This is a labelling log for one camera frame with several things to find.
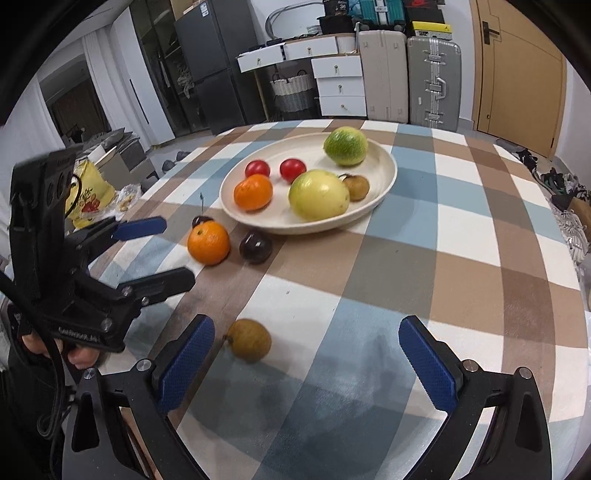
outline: doorway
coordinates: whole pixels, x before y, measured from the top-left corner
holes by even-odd
[[[111,130],[90,78],[84,55],[40,81],[41,93],[66,145]]]
[[[475,129],[550,158],[566,95],[566,61],[507,0],[472,0]]]

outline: checkered tablecloth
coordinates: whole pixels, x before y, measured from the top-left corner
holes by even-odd
[[[246,265],[246,227],[219,207],[220,184],[274,141],[342,125],[391,151],[394,188],[347,228],[275,237],[272,257]],[[200,213],[223,223],[233,250],[203,268],[186,251]],[[212,480],[401,479],[441,426],[398,344],[416,314],[460,359],[535,375],[549,420],[554,477],[573,453],[587,391],[587,339],[577,277],[547,201],[509,153],[481,140],[411,125],[311,120],[235,128],[161,179],[128,218],[162,215],[163,235],[118,245],[93,266],[110,284],[188,265],[196,285],[145,309],[128,349],[105,369],[157,354],[197,313],[218,339],[236,319],[262,322],[269,355],[256,365],[218,341],[209,372],[182,408],[181,438]],[[483,414],[455,478],[478,452]]]

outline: black refrigerator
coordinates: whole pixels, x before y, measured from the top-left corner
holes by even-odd
[[[174,26],[212,133],[263,122],[254,75],[236,60],[258,44],[248,2],[205,0]]]

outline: orange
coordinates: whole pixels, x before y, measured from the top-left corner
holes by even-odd
[[[199,263],[217,265],[230,253],[230,236],[222,225],[210,220],[191,230],[187,249]]]
[[[263,208],[273,197],[273,184],[259,173],[248,177],[234,188],[234,202],[242,210],[250,212]]]

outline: drawer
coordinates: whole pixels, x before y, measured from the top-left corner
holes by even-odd
[[[284,50],[287,60],[336,55],[339,52],[334,37],[318,37],[286,43]]]
[[[248,72],[267,65],[283,62],[283,44],[272,45],[271,47],[259,48],[255,51],[243,53],[238,57],[238,65],[241,72]]]
[[[367,116],[365,97],[320,97],[324,116]]]
[[[317,79],[363,76],[359,55],[312,59],[312,69]]]
[[[318,93],[321,97],[363,97],[365,87],[362,77],[342,77],[337,79],[318,79]]]

